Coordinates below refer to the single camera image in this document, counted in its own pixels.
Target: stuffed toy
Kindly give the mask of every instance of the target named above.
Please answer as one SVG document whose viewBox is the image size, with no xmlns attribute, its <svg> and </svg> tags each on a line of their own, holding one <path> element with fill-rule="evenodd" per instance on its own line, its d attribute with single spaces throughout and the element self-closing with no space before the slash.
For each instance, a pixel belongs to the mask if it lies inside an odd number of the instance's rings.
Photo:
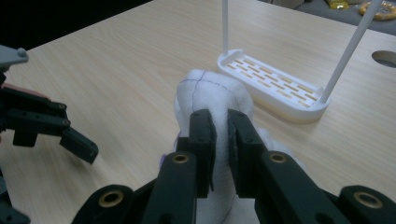
<svg viewBox="0 0 396 224">
<path fill-rule="evenodd" d="M 197 199 L 196 223 L 259 223 L 254 210 L 254 199 L 239 199 L 236 195 L 228 164 L 228 109 L 238 110 L 250 120 L 253 119 L 253 101 L 243 84 L 214 72 L 191 70 L 177 86 L 174 107 L 180 137 L 189 136 L 190 115 L 200 109 L 210 111 L 216 127 L 214 191 L 210 191 L 206 199 Z M 285 152 L 296 160 L 291 151 L 272 139 L 265 129 L 256 127 L 256 130 L 268 150 Z"/>
</svg>

